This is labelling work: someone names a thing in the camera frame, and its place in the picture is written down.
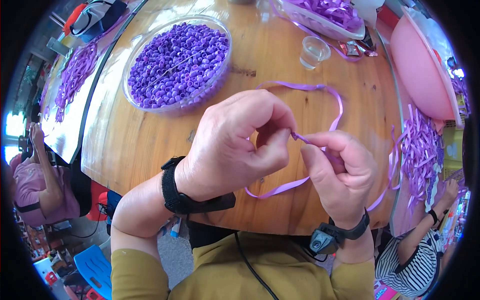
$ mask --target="blue plastic chair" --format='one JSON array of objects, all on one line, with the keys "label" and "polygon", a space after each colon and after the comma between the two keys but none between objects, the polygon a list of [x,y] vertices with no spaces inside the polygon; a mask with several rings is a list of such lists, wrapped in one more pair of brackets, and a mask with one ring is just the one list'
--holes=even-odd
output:
[{"label": "blue plastic chair", "polygon": [[108,262],[97,245],[74,256],[78,272],[88,284],[107,300],[112,299],[112,265]]}]

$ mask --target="pink plastic basin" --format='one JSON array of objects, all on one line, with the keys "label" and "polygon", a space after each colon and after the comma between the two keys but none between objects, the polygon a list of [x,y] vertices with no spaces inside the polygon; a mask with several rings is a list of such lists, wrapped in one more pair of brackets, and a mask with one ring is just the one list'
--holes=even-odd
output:
[{"label": "pink plastic basin", "polygon": [[415,105],[425,115],[462,124],[450,76],[427,39],[402,7],[390,46],[398,74]]}]

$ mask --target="mustard yellow sleeve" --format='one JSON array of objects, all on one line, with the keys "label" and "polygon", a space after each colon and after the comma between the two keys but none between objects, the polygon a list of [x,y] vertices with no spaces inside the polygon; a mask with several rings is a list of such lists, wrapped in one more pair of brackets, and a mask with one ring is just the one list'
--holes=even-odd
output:
[{"label": "mustard yellow sleeve", "polygon": [[112,300],[166,300],[168,276],[161,262],[145,252],[118,249],[112,253]]},{"label": "mustard yellow sleeve", "polygon": [[373,299],[375,266],[372,262],[341,264],[332,271],[330,281],[338,300]]}]

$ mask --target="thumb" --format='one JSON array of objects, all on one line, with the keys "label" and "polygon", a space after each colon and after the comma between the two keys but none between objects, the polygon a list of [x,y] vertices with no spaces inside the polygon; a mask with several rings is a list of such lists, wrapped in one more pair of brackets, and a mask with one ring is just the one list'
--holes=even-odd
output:
[{"label": "thumb", "polygon": [[333,186],[341,184],[335,175],[332,164],[319,147],[311,144],[305,145],[301,148],[301,155],[310,179],[318,192],[324,188],[332,189]]},{"label": "thumb", "polygon": [[264,171],[264,175],[277,172],[288,165],[287,142],[290,132],[290,128],[277,130],[268,138],[265,145],[255,151],[255,163]]}]

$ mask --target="yellow shirt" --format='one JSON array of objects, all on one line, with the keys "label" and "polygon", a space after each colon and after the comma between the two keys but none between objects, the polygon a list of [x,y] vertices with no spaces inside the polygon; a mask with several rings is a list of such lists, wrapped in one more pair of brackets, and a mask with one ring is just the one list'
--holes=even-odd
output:
[{"label": "yellow shirt", "polygon": [[[371,262],[327,271],[285,237],[239,232],[248,261],[281,300],[373,299]],[[168,276],[153,256],[118,249],[112,254],[112,299],[271,299],[239,254],[234,235],[193,249],[193,273],[168,289]]]}]

